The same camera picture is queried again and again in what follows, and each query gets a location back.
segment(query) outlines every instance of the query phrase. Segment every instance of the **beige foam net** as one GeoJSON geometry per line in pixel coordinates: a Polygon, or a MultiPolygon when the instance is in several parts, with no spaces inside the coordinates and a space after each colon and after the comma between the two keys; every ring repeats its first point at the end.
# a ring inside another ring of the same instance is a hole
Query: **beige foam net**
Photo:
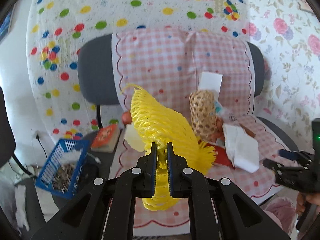
{"type": "Polygon", "coordinates": [[[217,115],[214,95],[209,90],[198,90],[190,95],[191,125],[194,133],[210,140],[216,132],[217,115]]]}

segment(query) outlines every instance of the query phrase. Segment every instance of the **blue dot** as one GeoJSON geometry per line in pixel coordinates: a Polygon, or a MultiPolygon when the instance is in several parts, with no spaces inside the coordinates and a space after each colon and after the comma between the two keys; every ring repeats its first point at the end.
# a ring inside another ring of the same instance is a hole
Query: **blue dot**
{"type": "Polygon", "coordinates": [[[48,35],[49,35],[49,31],[45,31],[45,32],[43,33],[42,37],[43,37],[43,38],[46,38],[46,37],[48,37],[48,35]]]}
{"type": "Polygon", "coordinates": [[[55,71],[57,69],[57,64],[52,64],[50,67],[51,71],[55,71]]]}
{"type": "Polygon", "coordinates": [[[58,53],[60,51],[60,47],[59,46],[55,46],[52,48],[52,52],[58,53]]]}
{"type": "Polygon", "coordinates": [[[43,77],[39,77],[37,82],[38,82],[39,85],[42,85],[44,83],[43,77]]]}
{"type": "Polygon", "coordinates": [[[76,62],[72,62],[72,63],[70,64],[70,68],[71,68],[71,69],[77,69],[77,67],[78,67],[78,64],[77,64],[76,62]]]}

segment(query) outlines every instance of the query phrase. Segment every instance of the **white wall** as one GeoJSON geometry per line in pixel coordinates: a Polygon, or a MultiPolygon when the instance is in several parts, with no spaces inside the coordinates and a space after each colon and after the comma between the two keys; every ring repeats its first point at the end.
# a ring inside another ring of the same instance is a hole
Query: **white wall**
{"type": "Polygon", "coordinates": [[[0,86],[4,92],[9,122],[16,140],[15,154],[23,164],[42,165],[46,158],[37,140],[31,142],[32,134],[40,131],[40,140],[47,154],[54,147],[36,108],[31,91],[27,56],[26,32],[32,0],[17,2],[10,33],[0,43],[0,86]]]}

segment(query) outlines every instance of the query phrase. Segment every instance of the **green dot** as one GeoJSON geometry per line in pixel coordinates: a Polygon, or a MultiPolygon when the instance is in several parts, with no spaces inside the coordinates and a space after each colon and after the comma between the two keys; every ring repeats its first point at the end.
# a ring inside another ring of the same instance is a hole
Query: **green dot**
{"type": "Polygon", "coordinates": [[[46,63],[44,63],[44,68],[46,70],[48,70],[50,67],[51,67],[51,62],[50,61],[47,61],[46,63]]]}
{"type": "Polygon", "coordinates": [[[234,6],[233,4],[231,4],[230,6],[231,6],[231,8],[232,8],[234,11],[236,11],[236,10],[237,10],[237,7],[236,7],[236,6],[234,6]]]}
{"type": "Polygon", "coordinates": [[[197,17],[197,15],[194,12],[187,12],[187,16],[190,19],[195,19],[197,17]]]}
{"type": "Polygon", "coordinates": [[[99,126],[98,126],[98,125],[92,125],[91,128],[92,128],[92,130],[94,130],[94,131],[99,130],[99,126]]]}
{"type": "Polygon", "coordinates": [[[106,22],[106,21],[100,21],[100,22],[97,22],[97,24],[96,24],[96,29],[102,30],[102,29],[104,29],[106,26],[107,26],[107,22],[106,22]]]}
{"type": "Polygon", "coordinates": [[[75,111],[79,110],[79,109],[80,109],[80,104],[77,103],[77,102],[74,102],[74,103],[72,104],[72,109],[75,110],[75,111]]]}
{"type": "Polygon", "coordinates": [[[139,1],[139,0],[133,0],[133,1],[131,1],[131,3],[130,3],[133,7],[138,7],[138,6],[140,6],[142,3],[141,3],[141,1],[139,1]]]}
{"type": "Polygon", "coordinates": [[[65,16],[68,15],[68,13],[69,13],[69,9],[64,9],[64,10],[62,10],[62,12],[60,13],[60,17],[65,17],[65,16]]]}
{"type": "Polygon", "coordinates": [[[119,123],[118,119],[111,119],[109,124],[119,123]]]}
{"type": "Polygon", "coordinates": [[[77,39],[77,38],[79,38],[81,36],[81,32],[75,32],[73,35],[72,35],[72,37],[74,38],[74,39],[77,39]]]}

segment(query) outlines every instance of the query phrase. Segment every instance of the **red dot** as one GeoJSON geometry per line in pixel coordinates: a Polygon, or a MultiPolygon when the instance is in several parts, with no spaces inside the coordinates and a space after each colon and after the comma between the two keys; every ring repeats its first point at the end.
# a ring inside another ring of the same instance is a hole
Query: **red dot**
{"type": "Polygon", "coordinates": [[[69,74],[67,72],[63,72],[60,76],[61,80],[67,81],[69,79],[69,74]]]}
{"type": "Polygon", "coordinates": [[[206,12],[206,13],[204,14],[204,16],[205,16],[206,18],[208,18],[208,19],[211,19],[211,18],[212,18],[212,14],[211,14],[211,13],[208,13],[208,12],[206,12]]]}
{"type": "Polygon", "coordinates": [[[75,27],[75,31],[76,32],[80,32],[84,29],[84,24],[83,23],[80,23],[78,24],[76,27],[75,27]]]}
{"type": "Polygon", "coordinates": [[[73,120],[73,125],[79,126],[80,125],[80,121],[79,120],[73,120]]]}
{"type": "Polygon", "coordinates": [[[228,13],[232,13],[232,9],[229,6],[226,7],[226,10],[228,13]]]}
{"type": "Polygon", "coordinates": [[[54,35],[59,36],[62,33],[62,28],[58,28],[56,29],[56,31],[54,32],[54,35]]]}
{"type": "Polygon", "coordinates": [[[37,53],[37,47],[34,47],[31,51],[31,55],[35,55],[37,53]]]}
{"type": "Polygon", "coordinates": [[[49,50],[50,50],[49,47],[44,47],[43,50],[42,50],[42,53],[48,53],[49,50]]]}
{"type": "Polygon", "coordinates": [[[49,53],[48,59],[49,60],[54,60],[57,57],[57,54],[53,51],[49,53]]]}

